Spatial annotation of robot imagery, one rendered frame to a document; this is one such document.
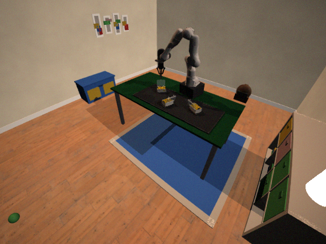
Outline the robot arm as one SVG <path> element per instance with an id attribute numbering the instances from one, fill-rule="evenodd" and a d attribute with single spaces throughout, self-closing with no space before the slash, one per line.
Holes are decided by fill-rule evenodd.
<path id="1" fill-rule="evenodd" d="M 185 30 L 177 29 L 174 35 L 172 36 L 166 49 L 165 50 L 158 49 L 157 51 L 158 58 L 155 60 L 158 63 L 165 62 L 168 58 L 171 57 L 171 54 L 169 53 L 171 49 L 177 46 L 182 38 L 190 40 L 190 45 L 189 45 L 190 55 L 186 55 L 185 57 L 186 66 L 187 66 L 187 76 L 186 76 L 185 85 L 188 87 L 196 87 L 198 84 L 200 84 L 198 78 L 195 75 L 196 74 L 195 67 L 198 67 L 201 63 L 198 56 L 199 37 L 198 35 L 194 35 L 193 31 L 194 31 L 193 28 L 190 27 L 186 28 Z"/>

